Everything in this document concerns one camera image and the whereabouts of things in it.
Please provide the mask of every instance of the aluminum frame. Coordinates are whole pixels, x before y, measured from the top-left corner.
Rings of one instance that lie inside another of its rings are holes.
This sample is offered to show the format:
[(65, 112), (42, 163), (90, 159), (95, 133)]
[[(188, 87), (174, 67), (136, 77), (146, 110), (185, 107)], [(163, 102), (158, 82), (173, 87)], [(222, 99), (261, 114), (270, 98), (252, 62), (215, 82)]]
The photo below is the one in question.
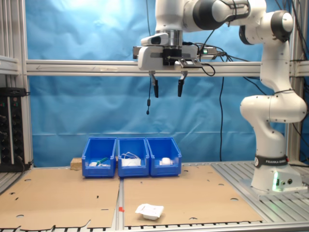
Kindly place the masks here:
[[(298, 15), (298, 21), (302, 22), (301, 29), (303, 31), (304, 38), (307, 38), (308, 28), (308, 10), (309, 3), (307, 0), (293, 0), (295, 5), (295, 11)], [(295, 19), (295, 14), (292, 10), (292, 16)], [(302, 40), (298, 35), (296, 22), (294, 20), (294, 29), (290, 38), (290, 56), (291, 60), (302, 60)], [(300, 97), (304, 96), (304, 75), (306, 74), (302, 69), (306, 67), (307, 61), (292, 62), (291, 66), (291, 86)], [(301, 131), (301, 122), (294, 123), (298, 131)], [(294, 129), (292, 124), (286, 124), (285, 126), (285, 144), (286, 155), (290, 160), (299, 160), (300, 153), (300, 136)]]
[[(294, 0), (296, 8), (302, 10), (303, 32), (306, 36), (308, 1)], [(24, 87), (29, 91), (28, 75), (44, 76), (146, 76), (133, 61), (80, 61), (80, 60), (28, 60), (25, 0), (0, 0), (0, 74), (5, 74), (7, 87)], [(300, 57), (300, 41), (296, 29), (291, 36), (291, 58)], [(260, 62), (212, 62), (215, 76), (259, 76)], [(302, 95), (303, 78), (309, 73), (308, 61), (291, 62), (292, 86)], [(212, 69), (205, 66), (207, 72)], [(181, 76), (180, 71), (157, 71), (157, 76)], [(188, 76), (205, 76), (202, 70), (191, 71)], [(29, 97), (22, 98), (25, 162), (33, 159)], [(286, 126), (286, 150), (291, 160), (299, 159), (300, 138), (291, 125)]]
[[(0, 87), (25, 88), (29, 92), (25, 1), (0, 0), (0, 18), (0, 74), (5, 77), (5, 81), (0, 81)], [(29, 96), (21, 98), (21, 107), (25, 163), (29, 163), (33, 160)]]
[[(308, 1), (300, 0), (302, 8), (298, 1), (294, 0), (298, 11), (302, 10), (303, 32), (306, 36), (308, 21)], [(148, 77), (148, 72), (140, 71), (137, 63), (133, 61), (78, 61), (78, 60), (28, 60), (27, 55), (27, 35), (26, 35), (26, 16), (25, 0), (0, 0), (0, 74), (5, 75), (0, 80), (0, 87), (24, 87), (29, 91), (28, 75), (44, 76), (139, 76)], [(299, 59), (300, 39), (296, 30), (291, 36), (291, 58)], [(260, 62), (212, 62), (216, 69), (215, 76), (259, 76)], [(212, 70), (205, 66), (207, 72)], [(295, 91), (302, 95), (302, 80), (304, 75), (309, 74), (309, 61), (292, 62), (291, 70), (292, 86)], [(181, 76), (180, 71), (156, 72), (157, 76)], [(192, 71), (188, 76), (205, 76), (202, 71)], [(22, 98), (23, 130), (24, 130), (24, 150), (25, 161), (30, 162), (32, 155), (32, 133), (30, 122), (30, 102), (29, 97)], [(291, 160), (299, 159), (299, 138), (295, 131), (292, 131), (291, 125), (286, 129), (287, 154)], [(283, 199), (265, 199), (260, 202), (253, 202), (250, 195), (238, 184), (241, 178), (250, 177), (253, 174), (252, 163), (244, 162), (248, 166), (235, 167), (233, 163), (211, 163), (211, 165), (254, 207), (265, 219), (262, 223), (228, 223), (228, 224), (204, 224), (204, 225), (167, 225), (153, 227), (128, 228), (124, 226), (124, 214), (116, 210), (112, 228), (93, 229), (93, 232), (100, 231), (304, 231), (309, 230), (309, 203), (299, 200), (296, 196), (288, 196)], [(309, 179), (309, 171), (297, 168), (305, 179)], [(0, 192), (9, 186), (19, 174), (0, 174)], [(117, 208), (123, 206), (123, 181), (120, 182), (120, 191)], [(15, 230), (2, 230), (0, 232), (17, 232)], [(83, 228), (57, 228), (50, 232), (90, 232), (86, 227)]]

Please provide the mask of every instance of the wooden block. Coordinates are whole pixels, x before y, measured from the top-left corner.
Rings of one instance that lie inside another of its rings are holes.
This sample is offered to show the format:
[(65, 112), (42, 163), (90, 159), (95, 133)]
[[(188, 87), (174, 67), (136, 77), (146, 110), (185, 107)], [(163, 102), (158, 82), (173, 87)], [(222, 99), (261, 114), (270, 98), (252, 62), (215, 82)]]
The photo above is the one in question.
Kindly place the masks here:
[(71, 161), (71, 170), (81, 170), (82, 169), (82, 158), (73, 158)]

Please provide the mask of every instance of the franka emika robot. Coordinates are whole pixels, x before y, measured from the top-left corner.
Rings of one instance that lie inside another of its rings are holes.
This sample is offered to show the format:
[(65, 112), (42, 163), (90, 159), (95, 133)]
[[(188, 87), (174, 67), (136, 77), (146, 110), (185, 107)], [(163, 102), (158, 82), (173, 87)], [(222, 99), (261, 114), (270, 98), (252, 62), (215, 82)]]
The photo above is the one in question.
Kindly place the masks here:
[(263, 44), (260, 81), (275, 94), (246, 97), (240, 104), (256, 136), (251, 186), (265, 194), (305, 191), (300, 174), (288, 164), (284, 136), (270, 126), (299, 122), (307, 113), (306, 103), (290, 84), (288, 38), (294, 27), (290, 13), (266, 13), (265, 0), (156, 0), (155, 16), (156, 34), (141, 40), (138, 67), (149, 71), (156, 97), (155, 71), (180, 70), (181, 96), (188, 70), (202, 67), (196, 46), (183, 45), (183, 31), (214, 30), (228, 23), (240, 26), (243, 43)]

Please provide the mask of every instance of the metal table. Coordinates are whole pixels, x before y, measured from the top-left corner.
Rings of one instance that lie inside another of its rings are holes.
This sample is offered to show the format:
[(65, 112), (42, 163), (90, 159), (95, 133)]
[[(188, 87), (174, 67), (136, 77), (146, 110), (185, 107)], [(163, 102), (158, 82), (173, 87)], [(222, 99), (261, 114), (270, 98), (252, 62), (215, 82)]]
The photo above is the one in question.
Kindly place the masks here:
[[(235, 162), (211, 162), (211, 163), (185, 163), (183, 166), (211, 165), (234, 189), (240, 194), (248, 204), (259, 213), (263, 221), (259, 222), (233, 222), (233, 223), (211, 223), (187, 225), (163, 225), (163, 226), (140, 226), (125, 227), (124, 213), (115, 210), (111, 228), (87, 229), (82, 228), (52, 228), (41, 232), (101, 232), (101, 231), (214, 231), (214, 232), (235, 232), (235, 231), (309, 231), (309, 193), (305, 194), (285, 194), (281, 196), (267, 196), (262, 200), (257, 200), (240, 184), (242, 179), (251, 179), (254, 165), (251, 161)], [(299, 171), (305, 182), (309, 183), (309, 168), (294, 167)], [(13, 183), (20, 173), (1, 173), (0, 192)], [(124, 207), (123, 180), (120, 181), (118, 207)], [(19, 229), (0, 229), (0, 232), (19, 232)]]

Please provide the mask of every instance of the green object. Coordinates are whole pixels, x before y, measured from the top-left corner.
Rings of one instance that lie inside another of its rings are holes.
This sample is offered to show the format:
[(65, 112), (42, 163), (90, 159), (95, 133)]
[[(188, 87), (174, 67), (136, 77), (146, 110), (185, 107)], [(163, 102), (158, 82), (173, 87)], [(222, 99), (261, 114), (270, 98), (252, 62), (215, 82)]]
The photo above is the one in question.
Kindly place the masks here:
[(273, 191), (276, 191), (276, 189), (277, 189), (277, 180), (278, 180), (278, 172), (275, 172), (274, 180), (273, 180), (273, 185), (272, 185), (272, 190)]
[(97, 166), (100, 164), (100, 163), (103, 163), (103, 162), (105, 162), (106, 160), (108, 160), (108, 158), (103, 158), (103, 159), (101, 159), (101, 160), (99, 160), (98, 162), (97, 162)]

